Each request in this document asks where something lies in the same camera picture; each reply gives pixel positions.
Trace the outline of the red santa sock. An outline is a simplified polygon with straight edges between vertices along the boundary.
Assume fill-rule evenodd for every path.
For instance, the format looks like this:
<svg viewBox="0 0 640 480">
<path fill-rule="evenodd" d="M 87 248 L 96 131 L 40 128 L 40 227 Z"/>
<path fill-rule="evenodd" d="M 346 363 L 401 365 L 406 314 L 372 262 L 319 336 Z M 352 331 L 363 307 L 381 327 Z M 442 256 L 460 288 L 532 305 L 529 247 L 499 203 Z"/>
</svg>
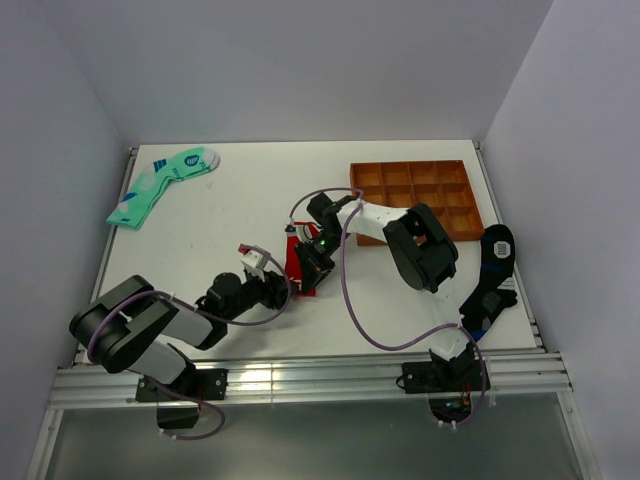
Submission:
<svg viewBox="0 0 640 480">
<path fill-rule="evenodd" d="M 316 295 L 315 288 L 311 288 L 308 292 L 302 291 L 302 269 L 300 260 L 295 252 L 295 247 L 300 243 L 297 243 L 296 245 L 287 244 L 286 237 L 286 260 L 284 269 L 289 280 L 298 287 L 296 292 L 297 296 L 314 297 Z"/>
</svg>

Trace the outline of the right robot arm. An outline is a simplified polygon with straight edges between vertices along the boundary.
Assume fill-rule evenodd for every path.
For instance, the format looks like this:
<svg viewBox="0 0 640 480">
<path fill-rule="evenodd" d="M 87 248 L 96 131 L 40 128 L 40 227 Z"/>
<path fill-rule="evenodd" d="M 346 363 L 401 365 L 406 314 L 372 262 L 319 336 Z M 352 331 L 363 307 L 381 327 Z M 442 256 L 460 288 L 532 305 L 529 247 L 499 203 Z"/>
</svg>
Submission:
<svg viewBox="0 0 640 480">
<path fill-rule="evenodd" d="M 462 383 L 478 348 L 462 320 L 454 299 L 454 277 L 459 253 L 432 209 L 417 203 L 410 208 L 387 207 L 364 200 L 364 192 L 352 188 L 334 201 L 330 188 L 305 196 L 307 212 L 319 224 L 318 234 L 301 239 L 294 247 L 301 269 L 301 291 L 315 288 L 335 268 L 332 256 L 340 254 L 340 281 L 347 312 L 359 334 L 372 346 L 398 352 L 431 338 L 429 354 L 435 383 L 452 390 Z M 382 344 L 371 337 L 356 317 L 346 278 L 346 240 L 362 235 L 388 247 L 396 270 L 406 285 L 431 295 L 436 325 L 400 345 Z"/>
</svg>

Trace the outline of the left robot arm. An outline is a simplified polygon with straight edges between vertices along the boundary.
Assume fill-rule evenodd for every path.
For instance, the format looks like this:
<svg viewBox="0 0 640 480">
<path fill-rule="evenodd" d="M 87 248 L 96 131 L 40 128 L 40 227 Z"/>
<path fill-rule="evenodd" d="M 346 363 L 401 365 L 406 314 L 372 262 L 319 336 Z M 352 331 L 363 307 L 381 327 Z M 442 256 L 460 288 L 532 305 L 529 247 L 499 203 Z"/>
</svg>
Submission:
<svg viewBox="0 0 640 480">
<path fill-rule="evenodd" d="M 170 398 L 183 399 L 198 389 L 196 367 L 159 336 L 208 350 L 240 315 L 258 304 L 280 313 L 296 292 L 295 284 L 275 272 L 247 272 L 244 279 L 222 273 L 191 307 L 134 275 L 76 313 L 69 331 L 107 372 L 141 374 Z"/>
</svg>

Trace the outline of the mint green patterned sock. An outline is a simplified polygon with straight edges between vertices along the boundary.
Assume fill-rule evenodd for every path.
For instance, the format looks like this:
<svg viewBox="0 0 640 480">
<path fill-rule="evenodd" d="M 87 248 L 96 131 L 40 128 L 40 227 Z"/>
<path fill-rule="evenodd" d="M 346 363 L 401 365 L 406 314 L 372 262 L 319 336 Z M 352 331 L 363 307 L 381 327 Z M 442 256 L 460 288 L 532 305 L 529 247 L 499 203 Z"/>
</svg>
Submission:
<svg viewBox="0 0 640 480">
<path fill-rule="evenodd" d="M 170 184 L 208 174 L 219 164 L 219 154 L 204 146 L 154 160 L 134 179 L 106 222 L 139 230 Z"/>
</svg>

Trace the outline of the orange compartment tray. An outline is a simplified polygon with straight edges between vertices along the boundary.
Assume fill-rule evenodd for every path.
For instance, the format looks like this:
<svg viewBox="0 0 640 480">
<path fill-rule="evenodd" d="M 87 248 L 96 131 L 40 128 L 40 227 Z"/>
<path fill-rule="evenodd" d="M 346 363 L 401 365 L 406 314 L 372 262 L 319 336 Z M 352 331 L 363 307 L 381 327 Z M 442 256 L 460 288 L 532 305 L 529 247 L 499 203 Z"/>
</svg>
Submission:
<svg viewBox="0 0 640 480">
<path fill-rule="evenodd" d="M 461 160 L 370 162 L 350 165 L 351 186 L 377 205 L 428 205 L 455 242 L 478 241 L 484 226 Z"/>
</svg>

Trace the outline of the black blue sock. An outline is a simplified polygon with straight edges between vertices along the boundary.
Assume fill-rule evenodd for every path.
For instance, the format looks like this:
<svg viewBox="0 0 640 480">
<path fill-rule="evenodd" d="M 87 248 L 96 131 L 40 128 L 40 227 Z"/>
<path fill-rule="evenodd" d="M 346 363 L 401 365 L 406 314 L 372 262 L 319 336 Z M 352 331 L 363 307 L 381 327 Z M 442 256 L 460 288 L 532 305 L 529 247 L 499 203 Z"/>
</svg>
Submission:
<svg viewBox="0 0 640 480">
<path fill-rule="evenodd" d="M 515 240 L 504 224 L 485 229 L 480 239 L 478 284 L 459 308 L 462 325 L 479 341 L 505 309 L 517 304 L 515 289 Z"/>
</svg>

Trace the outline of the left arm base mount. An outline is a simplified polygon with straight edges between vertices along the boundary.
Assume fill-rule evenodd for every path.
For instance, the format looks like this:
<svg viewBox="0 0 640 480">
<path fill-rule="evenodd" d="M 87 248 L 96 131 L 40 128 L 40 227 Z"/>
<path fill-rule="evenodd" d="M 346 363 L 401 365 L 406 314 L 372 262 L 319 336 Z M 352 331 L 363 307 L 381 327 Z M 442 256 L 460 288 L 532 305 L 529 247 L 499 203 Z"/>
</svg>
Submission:
<svg viewBox="0 0 640 480">
<path fill-rule="evenodd" d="M 135 401 L 157 404 L 156 423 L 163 434 L 180 440 L 209 438 L 226 423 L 224 412 L 213 401 L 225 399 L 227 380 L 228 370 L 224 368 L 190 368 L 169 385 L 143 376 L 138 382 Z M 218 425 L 206 433 L 188 434 L 207 412 L 218 416 Z"/>
</svg>

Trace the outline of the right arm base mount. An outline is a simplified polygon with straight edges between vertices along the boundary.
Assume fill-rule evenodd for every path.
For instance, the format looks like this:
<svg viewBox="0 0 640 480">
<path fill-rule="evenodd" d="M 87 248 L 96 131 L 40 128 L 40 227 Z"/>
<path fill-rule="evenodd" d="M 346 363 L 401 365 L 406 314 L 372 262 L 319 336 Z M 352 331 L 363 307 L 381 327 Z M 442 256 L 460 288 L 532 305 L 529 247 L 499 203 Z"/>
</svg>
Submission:
<svg viewBox="0 0 640 480">
<path fill-rule="evenodd" d="M 460 422 L 473 412 L 472 394 L 488 392 L 491 383 L 480 362 L 461 369 L 444 361 L 405 362 L 396 386 L 405 394 L 445 394 L 428 401 L 434 417 L 442 422 Z"/>
</svg>

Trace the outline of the aluminium frame rail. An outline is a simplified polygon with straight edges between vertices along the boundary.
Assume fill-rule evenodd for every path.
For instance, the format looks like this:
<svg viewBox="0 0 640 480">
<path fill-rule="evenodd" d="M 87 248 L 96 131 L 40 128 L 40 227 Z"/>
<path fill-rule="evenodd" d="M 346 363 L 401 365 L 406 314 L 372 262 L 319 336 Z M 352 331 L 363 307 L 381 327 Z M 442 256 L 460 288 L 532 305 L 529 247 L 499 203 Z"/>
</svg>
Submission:
<svg viewBox="0 0 640 480">
<path fill-rule="evenodd" d="M 401 399 L 396 386 L 404 362 L 424 361 L 419 354 L 317 357 L 293 360 L 198 362 L 199 369 L 228 371 L 223 406 Z M 573 390 L 558 353 L 491 355 L 487 358 L 495 395 L 565 393 Z M 140 376 L 109 374 L 85 364 L 62 369 L 54 377 L 46 406 L 57 410 L 137 407 Z"/>
</svg>

